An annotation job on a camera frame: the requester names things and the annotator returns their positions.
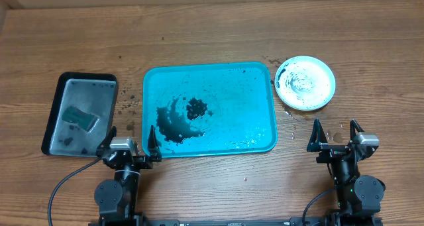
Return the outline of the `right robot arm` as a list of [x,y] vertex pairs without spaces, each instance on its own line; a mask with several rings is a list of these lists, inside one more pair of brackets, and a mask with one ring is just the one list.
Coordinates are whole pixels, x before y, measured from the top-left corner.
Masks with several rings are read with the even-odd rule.
[[370,158],[380,140],[374,133],[365,132],[356,120],[350,122],[350,140],[343,145],[330,145],[318,119],[314,120],[308,152],[317,152],[318,164],[326,164],[334,188],[323,192],[309,203],[331,192],[336,192],[338,209],[328,211],[322,225],[378,225],[374,215],[381,210],[386,186],[383,181],[362,175],[358,162]]

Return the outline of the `green scrubbing sponge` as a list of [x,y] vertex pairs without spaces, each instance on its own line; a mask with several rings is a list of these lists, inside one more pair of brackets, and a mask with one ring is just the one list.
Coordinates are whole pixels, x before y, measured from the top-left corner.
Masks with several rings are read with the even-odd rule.
[[62,120],[77,125],[79,128],[90,132],[96,124],[98,117],[94,114],[83,112],[77,107],[70,106],[62,114]]

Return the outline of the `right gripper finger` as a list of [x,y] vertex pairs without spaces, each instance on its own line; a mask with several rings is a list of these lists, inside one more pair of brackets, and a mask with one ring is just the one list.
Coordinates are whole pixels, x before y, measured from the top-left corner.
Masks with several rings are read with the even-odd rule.
[[355,142],[361,137],[361,134],[364,132],[362,127],[358,124],[356,119],[350,121],[350,141]]
[[315,119],[312,134],[307,145],[307,152],[320,152],[328,147],[327,137],[319,119]]

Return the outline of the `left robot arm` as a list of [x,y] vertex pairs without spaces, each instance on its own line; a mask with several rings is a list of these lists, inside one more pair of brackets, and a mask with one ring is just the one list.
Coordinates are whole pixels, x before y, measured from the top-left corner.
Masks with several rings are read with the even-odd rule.
[[95,189],[94,199],[99,206],[99,225],[150,225],[148,218],[136,212],[140,171],[153,168],[162,160],[154,127],[148,136],[150,155],[136,153],[131,137],[118,137],[113,127],[97,147],[96,156],[115,171],[112,180],[102,181]]

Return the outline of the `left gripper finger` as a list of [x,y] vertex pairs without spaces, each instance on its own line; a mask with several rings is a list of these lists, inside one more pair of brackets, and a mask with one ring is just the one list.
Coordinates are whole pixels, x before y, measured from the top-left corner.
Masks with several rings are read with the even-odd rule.
[[158,146],[155,128],[154,128],[153,125],[150,127],[150,132],[149,132],[149,137],[148,137],[148,152],[149,152],[149,156],[152,160],[161,160],[162,159],[162,153],[160,152],[160,148]]
[[97,147],[97,152],[103,152],[104,150],[110,148],[111,141],[116,136],[117,136],[117,128],[116,128],[116,126],[112,126],[110,131],[107,133],[106,137],[103,139],[103,141]]

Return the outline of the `light blue plate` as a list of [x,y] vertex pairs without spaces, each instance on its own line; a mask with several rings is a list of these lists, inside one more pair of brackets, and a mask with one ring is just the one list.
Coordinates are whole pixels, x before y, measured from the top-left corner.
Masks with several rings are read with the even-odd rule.
[[326,63],[311,56],[295,56],[278,68],[274,87],[289,107],[314,111],[324,107],[336,90],[335,76]]

